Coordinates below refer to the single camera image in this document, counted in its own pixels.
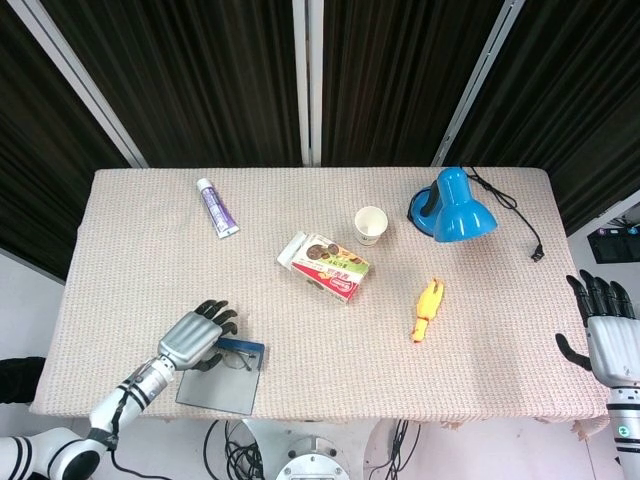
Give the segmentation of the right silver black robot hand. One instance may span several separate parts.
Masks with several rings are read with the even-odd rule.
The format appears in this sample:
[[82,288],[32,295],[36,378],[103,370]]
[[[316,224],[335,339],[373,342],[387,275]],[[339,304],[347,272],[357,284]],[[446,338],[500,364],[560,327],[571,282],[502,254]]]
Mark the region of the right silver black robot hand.
[[578,278],[568,275],[587,340],[588,353],[576,352],[567,338],[557,333],[556,345],[569,362],[591,372],[611,388],[639,386],[639,319],[626,289],[588,271]]

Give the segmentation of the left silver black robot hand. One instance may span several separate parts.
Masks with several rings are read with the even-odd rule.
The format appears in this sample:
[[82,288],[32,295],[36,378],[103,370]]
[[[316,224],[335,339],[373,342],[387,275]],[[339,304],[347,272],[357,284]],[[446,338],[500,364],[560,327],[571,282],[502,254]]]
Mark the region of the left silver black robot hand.
[[176,371],[207,372],[222,360],[220,353],[209,356],[211,348],[222,336],[237,334],[233,322],[236,316],[226,300],[206,300],[164,335],[158,344],[158,354],[169,359]]

